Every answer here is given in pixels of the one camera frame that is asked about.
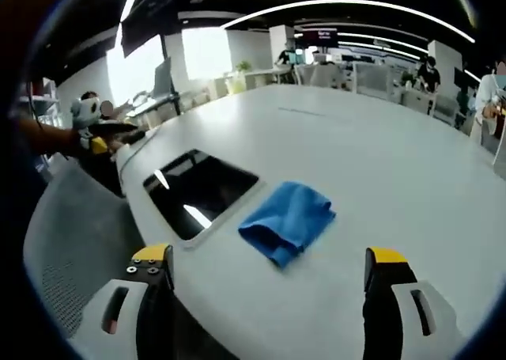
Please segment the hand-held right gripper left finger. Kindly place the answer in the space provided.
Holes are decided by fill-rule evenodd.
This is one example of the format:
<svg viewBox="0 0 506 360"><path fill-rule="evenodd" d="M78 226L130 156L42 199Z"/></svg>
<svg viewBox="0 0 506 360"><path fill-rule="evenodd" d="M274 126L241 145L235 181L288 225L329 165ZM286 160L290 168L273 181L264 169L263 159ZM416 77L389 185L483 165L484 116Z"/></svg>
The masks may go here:
<svg viewBox="0 0 506 360"><path fill-rule="evenodd" d="M70 338L83 359L173 359L175 295L173 247L135 253L119 279L98 290Z"/></svg>

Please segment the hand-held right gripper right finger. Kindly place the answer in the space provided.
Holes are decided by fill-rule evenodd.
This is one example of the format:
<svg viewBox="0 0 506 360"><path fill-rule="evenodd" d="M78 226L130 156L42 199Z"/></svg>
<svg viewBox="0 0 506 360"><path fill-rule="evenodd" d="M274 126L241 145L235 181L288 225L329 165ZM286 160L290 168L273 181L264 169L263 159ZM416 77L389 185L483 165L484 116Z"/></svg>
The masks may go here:
<svg viewBox="0 0 506 360"><path fill-rule="evenodd" d="M364 259L364 359L452 359L463 344L453 307L394 249Z"/></svg>

